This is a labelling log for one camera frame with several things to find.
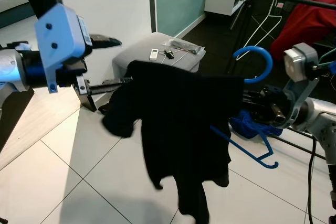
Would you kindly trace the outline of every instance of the wire hanger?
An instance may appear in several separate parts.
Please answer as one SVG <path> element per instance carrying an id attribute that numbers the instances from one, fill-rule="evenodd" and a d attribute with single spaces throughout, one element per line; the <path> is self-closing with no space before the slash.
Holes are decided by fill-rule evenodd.
<path id="1" fill-rule="evenodd" d="M 273 67 L 273 60 L 272 60 L 271 55 L 264 48 L 256 47 L 256 46 L 248 46 L 248 47 L 240 48 L 238 51 L 236 51 L 233 54 L 233 57 L 237 58 L 237 56 L 239 56 L 240 54 L 245 53 L 247 51 L 254 51 L 254 52 L 257 52 L 257 53 L 261 54 L 265 58 L 267 65 L 266 65 L 265 71 L 260 76 L 254 78 L 254 79 L 245 79 L 244 82 L 250 84 L 250 83 L 256 83 L 256 82 L 259 82 L 261 80 L 264 80 L 269 75 L 269 73 L 271 72 L 272 67 Z M 234 142 L 231 138 L 229 138 L 226 134 L 224 134 L 222 131 L 220 131 L 215 126 L 210 125 L 210 129 L 212 131 L 214 131 L 217 135 L 219 135 L 222 138 L 224 138 L 229 143 L 232 143 L 235 147 L 237 147 L 242 152 L 244 152 L 246 155 L 248 155 L 249 157 L 251 157 L 252 159 L 254 159 L 255 161 L 257 161 L 263 167 L 268 168 L 268 169 L 274 169 L 274 168 L 277 168 L 279 166 L 278 162 L 274 162 L 273 165 L 268 165 L 268 164 L 266 164 L 266 163 L 263 162 L 264 158 L 273 155 L 273 150 L 272 150 L 272 147 L 270 146 L 270 144 L 269 144 L 269 142 L 267 140 L 267 137 L 264 135 L 264 133 L 260 129 L 255 128 L 255 130 L 259 133 L 259 135 L 261 136 L 261 138 L 264 140 L 264 143 L 265 143 L 265 145 L 267 147 L 267 150 L 268 150 L 268 153 L 266 153 L 266 154 L 264 154 L 264 155 L 262 155 L 260 157 L 256 157 L 251 152 L 249 152 L 246 149 L 244 149 L 242 146 L 240 146 L 239 144 L 237 144 L 236 142 Z"/>

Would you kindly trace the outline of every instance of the white cable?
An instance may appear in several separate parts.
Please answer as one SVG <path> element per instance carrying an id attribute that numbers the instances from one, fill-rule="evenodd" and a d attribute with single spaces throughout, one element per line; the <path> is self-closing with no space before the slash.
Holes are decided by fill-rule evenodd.
<path id="1" fill-rule="evenodd" d="M 333 75 L 332 77 L 331 77 L 331 79 L 330 79 L 330 84 L 331 84 L 331 86 L 332 86 L 332 88 L 334 89 L 334 90 L 336 90 L 336 88 L 334 87 L 334 85 L 332 84 L 332 79 L 335 77 L 335 75 Z"/>
<path id="2" fill-rule="evenodd" d="M 179 51 L 184 51 L 184 50 L 183 50 L 183 49 L 180 49 L 180 50 L 175 51 L 175 52 L 172 52 L 172 53 L 174 54 L 174 53 L 179 52 Z M 159 52 L 159 53 L 162 54 L 162 55 L 164 55 L 164 58 L 163 58 L 163 60 L 161 61 L 161 64 L 163 64 L 163 62 L 164 62 L 164 60 L 166 59 L 167 55 L 164 54 L 164 53 L 162 53 L 162 52 Z"/>
<path id="3" fill-rule="evenodd" d="M 171 64 L 171 66 L 172 65 L 174 65 L 174 64 L 176 64 L 176 63 L 178 63 L 180 60 L 182 60 L 182 58 L 184 57 L 184 56 L 186 56 L 188 54 L 188 51 L 180 58 L 180 59 L 178 59 L 176 62 L 174 62 L 173 64 Z"/>
<path id="4" fill-rule="evenodd" d="M 268 10 L 268 14 L 266 16 L 266 18 L 261 22 L 261 24 L 257 27 L 257 29 L 254 31 L 254 33 L 251 35 L 251 37 L 249 37 L 249 39 L 246 41 L 245 45 L 243 47 L 246 47 L 247 44 L 250 42 L 250 40 L 253 38 L 254 34 L 256 34 L 256 32 L 259 30 L 259 28 L 263 25 L 263 23 L 268 19 L 268 17 L 280 17 L 280 20 L 278 23 L 276 23 L 276 25 L 271 29 L 271 31 L 269 31 L 258 43 L 255 44 L 255 46 L 257 46 L 260 42 L 263 41 L 263 39 L 265 39 L 273 30 L 274 28 L 277 27 L 277 25 L 281 22 L 282 20 L 282 16 L 275 16 L 275 15 L 270 15 L 271 11 L 272 11 L 272 8 L 273 8 L 273 4 L 274 4 L 274 1 L 272 1 L 272 4 Z M 241 56 L 238 56 L 236 60 L 240 60 L 244 55 L 246 55 L 249 51 L 247 51 L 246 53 L 244 53 L 243 55 Z"/>
<path id="5" fill-rule="evenodd" d="M 163 60 L 161 61 L 161 64 L 164 62 L 164 60 L 166 59 L 166 55 L 164 55 L 164 58 L 163 58 Z"/>
<path id="6" fill-rule="evenodd" d="M 255 17 L 252 16 L 252 19 L 254 19 L 254 21 L 255 21 L 258 25 L 260 25 L 260 23 L 258 22 L 258 20 L 255 19 Z M 267 33 L 267 31 L 266 31 L 265 29 L 263 29 L 262 26 L 261 26 L 260 28 L 261 28 L 265 33 Z"/>
<path id="7" fill-rule="evenodd" d="M 263 38 L 258 42 L 258 43 L 256 43 L 255 44 L 255 46 L 258 46 L 259 45 L 259 43 L 260 42 L 262 42 L 273 30 L 274 30 L 274 28 L 276 28 L 279 24 L 280 24 L 280 22 L 281 22 L 281 20 L 282 20 L 282 16 L 273 16 L 273 15 L 269 15 L 269 17 L 279 17 L 280 19 L 279 19 L 279 21 L 275 24 L 275 26 L 265 35 L 265 36 L 263 36 Z M 240 60 L 243 56 L 245 56 L 247 53 L 249 53 L 250 51 L 247 51 L 246 53 L 244 53 L 243 55 L 241 55 L 241 56 L 238 56 L 237 57 L 237 60 Z"/>

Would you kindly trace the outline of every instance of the red jacket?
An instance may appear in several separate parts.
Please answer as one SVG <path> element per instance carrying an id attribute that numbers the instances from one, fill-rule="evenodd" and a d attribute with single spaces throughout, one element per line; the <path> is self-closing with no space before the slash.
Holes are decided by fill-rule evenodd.
<path id="1" fill-rule="evenodd" d="M 313 0 L 336 4 L 336 0 Z M 336 28 L 336 11 L 322 7 L 299 4 L 281 31 L 279 37 L 272 43 L 270 53 L 274 61 L 282 61 L 283 51 L 293 45 L 305 42 L 309 45 L 334 33 Z"/>

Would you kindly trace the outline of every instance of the floor tile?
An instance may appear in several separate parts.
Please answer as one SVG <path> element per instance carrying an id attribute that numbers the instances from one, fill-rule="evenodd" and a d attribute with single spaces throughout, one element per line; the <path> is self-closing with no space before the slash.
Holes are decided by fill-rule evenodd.
<path id="1" fill-rule="evenodd" d="M 80 180 L 38 141 L 0 171 L 0 216 L 10 224 L 41 223 Z"/>
<path id="2" fill-rule="evenodd" d="M 290 130 L 284 130 L 281 137 L 310 151 L 312 149 L 312 139 L 293 133 Z M 319 143 L 317 143 L 316 153 L 325 156 L 324 150 Z M 332 187 L 329 180 L 328 166 L 324 160 L 315 157 L 312 176 L 312 214 L 326 223 L 328 223 L 328 217 L 336 213 L 336 210 L 334 210 L 331 205 L 331 190 Z"/>
<path id="3" fill-rule="evenodd" d="M 146 171 L 139 121 L 131 138 L 122 139 L 85 180 L 133 224 L 169 224 L 177 210 L 172 177 L 154 189 Z"/>
<path id="4" fill-rule="evenodd" d="M 31 101 L 16 124 L 0 155 L 0 169 L 36 143 L 80 107 L 73 88 L 35 89 Z"/>
<path id="5" fill-rule="evenodd" d="M 129 222 L 82 180 L 43 222 L 43 224 L 56 223 L 128 224 Z"/>
<path id="6" fill-rule="evenodd" d="M 303 223 L 305 213 L 230 172 L 230 184 L 221 188 L 213 182 L 203 183 L 210 224 L 218 223 Z M 193 224 L 190 216 L 177 212 L 172 224 Z"/>
<path id="7" fill-rule="evenodd" d="M 102 117 L 81 107 L 41 140 L 84 177 L 120 139 L 103 127 Z"/>
<path id="8" fill-rule="evenodd" d="M 294 132 L 290 132 L 289 136 L 287 140 L 294 139 L 295 143 L 309 141 L 309 149 L 311 150 L 311 139 L 301 139 Z M 232 139 L 256 156 L 267 153 L 266 146 L 258 137 L 251 140 L 243 140 L 233 134 Z M 305 211 L 308 199 L 308 163 L 310 154 L 273 138 L 269 138 L 269 142 L 273 148 L 274 155 L 264 159 L 264 162 L 274 164 L 277 161 L 279 162 L 278 168 L 264 168 L 232 145 L 229 145 L 229 154 L 232 159 L 229 168 Z"/>

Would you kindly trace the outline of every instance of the black shirt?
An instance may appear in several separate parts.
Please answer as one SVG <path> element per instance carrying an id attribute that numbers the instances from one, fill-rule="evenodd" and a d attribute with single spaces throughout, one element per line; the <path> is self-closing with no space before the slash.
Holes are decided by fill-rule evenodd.
<path id="1" fill-rule="evenodd" d="M 148 175 L 157 189 L 174 176 L 182 214 L 208 224 L 202 182 L 228 185 L 228 142 L 209 128 L 230 136 L 228 118 L 237 114 L 244 80 L 202 77 L 179 68 L 133 61 L 124 84 L 111 97 L 104 126 L 114 135 L 130 137 L 133 123 L 142 119 L 142 145 Z"/>

